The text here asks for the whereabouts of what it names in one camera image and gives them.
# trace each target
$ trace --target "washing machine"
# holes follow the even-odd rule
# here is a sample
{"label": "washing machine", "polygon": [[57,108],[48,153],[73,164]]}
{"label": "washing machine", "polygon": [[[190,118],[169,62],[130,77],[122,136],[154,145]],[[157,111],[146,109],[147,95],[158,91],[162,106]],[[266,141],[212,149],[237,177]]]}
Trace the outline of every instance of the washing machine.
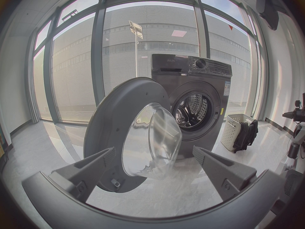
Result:
{"label": "washing machine", "polygon": [[152,79],[166,90],[170,111],[182,131],[178,159],[193,157],[193,146],[213,149],[229,99],[231,65],[211,59],[152,54]]}

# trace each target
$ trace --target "laundry basket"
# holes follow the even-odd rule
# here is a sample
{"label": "laundry basket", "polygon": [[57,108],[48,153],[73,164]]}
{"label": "laundry basket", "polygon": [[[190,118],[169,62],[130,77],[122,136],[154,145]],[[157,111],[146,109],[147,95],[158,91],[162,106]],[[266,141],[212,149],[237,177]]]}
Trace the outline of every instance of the laundry basket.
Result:
{"label": "laundry basket", "polygon": [[224,132],[220,140],[221,143],[228,150],[233,151],[233,144],[241,128],[239,122],[248,122],[248,124],[251,124],[252,121],[254,121],[254,119],[245,114],[228,114],[226,125],[224,126]]}

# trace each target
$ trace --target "white wall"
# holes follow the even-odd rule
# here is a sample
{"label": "white wall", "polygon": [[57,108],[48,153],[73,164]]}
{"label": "white wall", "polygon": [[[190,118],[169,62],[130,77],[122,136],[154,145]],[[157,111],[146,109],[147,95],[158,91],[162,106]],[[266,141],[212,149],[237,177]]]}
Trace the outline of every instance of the white wall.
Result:
{"label": "white wall", "polygon": [[10,133],[31,119],[24,84],[24,62],[29,37],[6,38],[0,51],[0,102]]}
{"label": "white wall", "polygon": [[267,27],[260,18],[269,61],[269,83],[263,119],[268,118],[280,126],[293,130],[295,123],[282,117],[294,109],[294,101],[302,99],[304,89],[303,36],[298,33],[290,17],[279,14],[276,31]]}

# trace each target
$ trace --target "energy label sticker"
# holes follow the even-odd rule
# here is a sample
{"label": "energy label sticker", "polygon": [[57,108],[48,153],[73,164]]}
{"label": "energy label sticker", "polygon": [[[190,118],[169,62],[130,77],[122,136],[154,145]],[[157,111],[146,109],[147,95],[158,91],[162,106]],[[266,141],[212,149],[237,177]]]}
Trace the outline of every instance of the energy label sticker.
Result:
{"label": "energy label sticker", "polygon": [[224,85],[224,96],[229,96],[230,88],[231,88],[231,82],[226,81]]}

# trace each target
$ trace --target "control panel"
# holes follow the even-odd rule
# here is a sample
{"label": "control panel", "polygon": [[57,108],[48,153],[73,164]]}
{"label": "control panel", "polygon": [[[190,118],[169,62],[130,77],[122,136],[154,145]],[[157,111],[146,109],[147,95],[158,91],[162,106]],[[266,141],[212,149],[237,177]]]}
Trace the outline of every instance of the control panel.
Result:
{"label": "control panel", "polygon": [[213,74],[224,77],[232,76],[231,65],[203,59],[195,56],[175,54],[152,54],[152,75],[192,75],[192,74]]}

